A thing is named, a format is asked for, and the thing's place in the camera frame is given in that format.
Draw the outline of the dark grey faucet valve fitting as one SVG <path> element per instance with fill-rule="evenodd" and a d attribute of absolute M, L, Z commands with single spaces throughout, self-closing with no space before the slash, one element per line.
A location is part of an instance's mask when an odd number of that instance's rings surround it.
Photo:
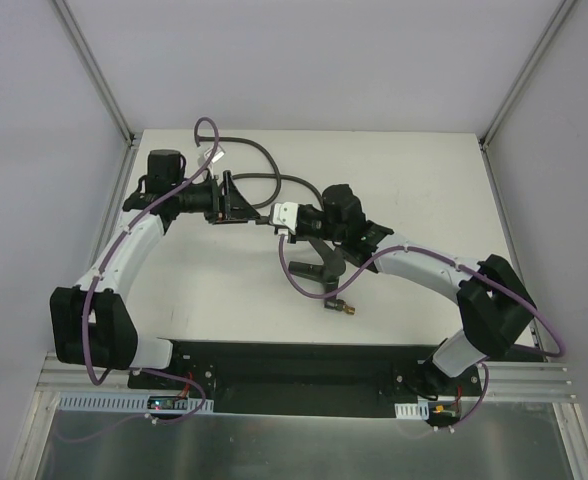
<path fill-rule="evenodd" d="M 346 263 L 342 254 L 328 246 L 323 240 L 306 239 L 321 259 L 320 264 L 290 261 L 288 272 L 301 279 L 313 281 L 323 287 L 329 294 L 339 287 L 340 277 L 346 271 Z"/>

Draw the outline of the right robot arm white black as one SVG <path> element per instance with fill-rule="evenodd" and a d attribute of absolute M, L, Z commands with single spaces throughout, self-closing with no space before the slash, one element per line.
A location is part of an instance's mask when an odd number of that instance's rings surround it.
<path fill-rule="evenodd" d="M 359 272 L 403 278 L 452 301 L 461 328 L 416 369 L 415 390 L 447 394 L 477 363 L 504 356 L 535 316 L 535 305 L 510 263 L 455 257 L 421 246 L 368 219 L 346 184 L 322 194 L 321 208 L 286 202 L 273 206 L 270 222 L 291 242 L 330 241 Z"/>

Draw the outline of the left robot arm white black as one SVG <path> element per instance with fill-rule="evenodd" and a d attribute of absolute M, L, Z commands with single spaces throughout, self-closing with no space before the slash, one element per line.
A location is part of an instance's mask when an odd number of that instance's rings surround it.
<path fill-rule="evenodd" d="M 165 389 L 183 382 L 186 367 L 172 356 L 171 341 L 138 332 L 126 300 L 144 261 L 179 215 L 201 214 L 213 225 L 259 219 L 231 172 L 214 175 L 213 164 L 224 154 L 217 146 L 201 151 L 196 174 L 187 177 L 180 151 L 149 153 L 147 171 L 125 199 L 103 252 L 73 286 L 58 287 L 50 297 L 60 362 L 106 370 L 151 368 L 151 377 Z"/>

